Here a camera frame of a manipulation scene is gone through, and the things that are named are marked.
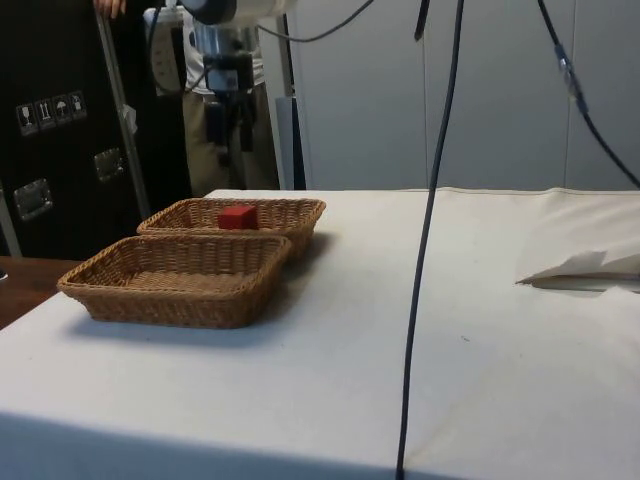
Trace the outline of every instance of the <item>brown wicker basket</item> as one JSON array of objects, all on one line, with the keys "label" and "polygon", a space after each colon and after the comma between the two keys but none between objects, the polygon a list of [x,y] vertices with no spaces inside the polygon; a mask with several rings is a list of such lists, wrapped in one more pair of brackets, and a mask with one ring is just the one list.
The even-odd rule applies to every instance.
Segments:
[{"label": "brown wicker basket", "polygon": [[[221,230],[220,212],[234,205],[252,205],[258,209],[259,230]],[[300,257],[313,236],[313,229],[326,204],[320,200],[183,200],[157,213],[138,227],[140,235],[284,235],[293,243],[291,257]]]},{"label": "brown wicker basket", "polygon": [[239,328],[266,305],[290,248],[277,236],[127,238],[67,273],[58,288],[96,320]]}]

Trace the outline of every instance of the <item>red block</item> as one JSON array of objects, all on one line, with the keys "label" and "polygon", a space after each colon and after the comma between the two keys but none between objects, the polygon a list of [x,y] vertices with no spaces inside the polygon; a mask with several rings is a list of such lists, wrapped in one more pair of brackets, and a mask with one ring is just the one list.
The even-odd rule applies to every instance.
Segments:
[{"label": "red block", "polygon": [[258,230],[258,209],[252,206],[227,207],[218,215],[223,230]]}]

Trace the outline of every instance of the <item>metal latch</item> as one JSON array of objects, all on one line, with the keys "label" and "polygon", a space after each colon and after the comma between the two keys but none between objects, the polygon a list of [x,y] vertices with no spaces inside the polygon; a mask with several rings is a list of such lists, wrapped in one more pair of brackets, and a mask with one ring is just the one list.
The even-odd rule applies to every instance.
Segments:
[{"label": "metal latch", "polygon": [[111,148],[93,157],[98,179],[107,183],[124,172],[122,155],[119,148]]},{"label": "metal latch", "polygon": [[53,208],[51,190],[46,178],[17,189],[13,192],[13,198],[23,222],[33,220]]}]

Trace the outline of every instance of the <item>wire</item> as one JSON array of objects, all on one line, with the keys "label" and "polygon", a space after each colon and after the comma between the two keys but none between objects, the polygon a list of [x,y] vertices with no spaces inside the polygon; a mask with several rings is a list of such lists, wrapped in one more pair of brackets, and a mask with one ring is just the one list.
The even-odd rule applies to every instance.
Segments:
[{"label": "wire", "polygon": [[420,13],[418,14],[418,25],[416,25],[416,32],[413,34],[416,42],[422,40],[424,36],[424,29],[427,26],[427,17],[429,16],[429,5],[431,0],[422,0],[420,3]]},{"label": "wire", "polygon": [[622,173],[626,175],[629,181],[633,183],[633,186],[636,187],[638,190],[640,190],[640,181],[638,181],[638,178],[629,170],[629,168],[624,164],[624,162],[620,160],[620,157],[616,155],[616,153],[611,149],[611,147],[605,141],[605,139],[602,138],[602,135],[600,135],[600,132],[598,131],[596,126],[593,124],[593,120],[591,120],[591,115],[589,115],[588,113],[583,113],[582,117],[584,118],[584,121],[587,124],[587,127],[591,131],[591,134],[594,136],[596,141],[600,144],[602,149],[607,153],[607,155],[609,155],[609,158],[611,159],[611,161],[615,163],[616,167],[618,167],[622,171]]},{"label": "wire", "polygon": [[560,45],[560,39],[558,38],[555,27],[553,26],[551,16],[549,15],[549,11],[547,10],[544,0],[538,0],[538,7],[540,8],[540,13],[542,13],[542,18],[544,18],[547,30],[549,30],[549,35],[551,35],[551,40],[553,40],[553,44],[557,47]]},{"label": "wire", "polygon": [[553,45],[555,47],[556,55],[560,60],[560,64],[565,71],[565,79],[567,81],[567,86],[572,94],[572,96],[576,99],[576,105],[582,118],[584,118],[589,131],[596,139],[600,147],[605,151],[605,153],[609,156],[611,161],[615,164],[616,167],[627,177],[627,179],[638,189],[640,190],[640,180],[636,177],[631,170],[624,164],[620,157],[616,155],[613,149],[609,146],[609,144],[602,137],[597,127],[593,123],[591,119],[591,115],[589,115],[589,107],[587,106],[587,102],[585,100],[585,95],[578,81],[578,77],[575,73],[573,65],[569,60],[567,54],[565,53],[564,47],[560,43],[560,39],[558,38],[558,34],[556,33],[556,29],[553,26],[553,22],[551,21],[551,17],[549,16],[549,12],[547,11],[547,6],[544,3],[544,0],[538,0],[538,7],[540,7],[540,13],[542,13],[542,18],[544,18],[544,23],[547,26],[547,30],[549,31],[549,36],[551,36],[551,40],[553,41]]},{"label": "wire", "polygon": [[155,7],[155,12],[153,13],[153,19],[151,20],[151,25],[149,27],[149,45],[147,46],[147,61],[149,62],[149,71],[151,72],[151,77],[153,78],[153,83],[156,88],[160,90],[162,93],[166,95],[182,95],[185,93],[193,92],[200,82],[207,76],[207,73],[211,71],[211,67],[205,68],[202,75],[198,77],[198,79],[188,88],[179,89],[179,90],[169,90],[164,85],[162,85],[158,79],[156,78],[156,74],[153,71],[153,39],[156,35],[156,28],[158,27],[158,19],[160,18],[160,12],[162,11],[162,7],[165,5],[165,0],[158,0],[158,3]]},{"label": "wire", "polygon": [[273,35],[274,37],[278,37],[281,40],[286,40],[288,42],[293,42],[293,43],[311,43],[311,42],[316,42],[318,40],[322,40],[323,38],[328,37],[329,35],[331,35],[332,33],[337,32],[338,30],[340,30],[343,27],[346,27],[347,25],[349,25],[351,22],[353,22],[362,12],[364,12],[367,8],[369,8],[371,6],[371,4],[373,2],[375,2],[376,0],[367,0],[366,2],[364,2],[364,4],[358,8],[355,12],[353,12],[349,17],[347,17],[346,20],[340,22],[338,25],[336,25],[333,28],[330,28],[329,30],[327,30],[324,33],[321,33],[319,35],[315,35],[313,37],[309,37],[309,38],[298,38],[298,37],[291,37],[289,35],[284,35],[282,33],[278,33],[278,32],[274,32],[273,30],[269,30],[266,27],[263,27],[262,25],[258,25],[258,28],[260,30],[262,30],[263,32],[268,33],[269,35]]},{"label": "wire", "polygon": [[451,108],[453,106],[453,97],[456,89],[456,80],[458,78],[458,59],[460,57],[460,37],[462,36],[462,14],[464,11],[464,0],[458,0],[458,9],[456,13],[455,33],[453,39],[453,53],[451,59],[451,72],[449,73],[449,86],[447,89],[447,100],[444,107],[442,117],[442,125],[440,127],[440,135],[438,136],[438,144],[436,147],[436,156],[433,162],[433,173],[429,185],[429,197],[427,199],[427,210],[425,213],[424,224],[422,227],[422,238],[420,240],[420,250],[418,253],[418,262],[416,265],[416,275],[413,281],[413,295],[411,298],[411,313],[409,316],[409,331],[407,334],[407,345],[404,363],[404,381],[402,391],[402,420],[400,424],[400,440],[398,443],[398,463],[396,465],[396,480],[404,480],[404,456],[407,445],[407,430],[409,425],[409,399],[411,390],[411,364],[413,360],[413,344],[416,332],[416,323],[418,316],[418,304],[420,300],[420,290],[422,287],[422,273],[424,270],[424,261],[427,252],[427,243],[429,241],[429,232],[431,230],[431,221],[433,218],[433,209],[436,201],[436,189],[438,188],[438,178],[440,176],[440,165],[442,163],[442,154],[444,152],[445,140],[449,129],[449,120],[451,118]]}]

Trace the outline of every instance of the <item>beige pants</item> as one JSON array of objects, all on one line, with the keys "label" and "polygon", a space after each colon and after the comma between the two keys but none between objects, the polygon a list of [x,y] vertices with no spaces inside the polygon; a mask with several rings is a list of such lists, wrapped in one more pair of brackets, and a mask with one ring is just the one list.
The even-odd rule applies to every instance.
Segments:
[{"label": "beige pants", "polygon": [[273,147],[267,91],[256,87],[257,119],[253,127],[253,152],[243,152],[235,164],[223,166],[216,147],[207,142],[204,120],[204,97],[187,93],[183,100],[185,140],[191,190],[202,197],[220,188],[275,190],[279,188],[276,155]]}]

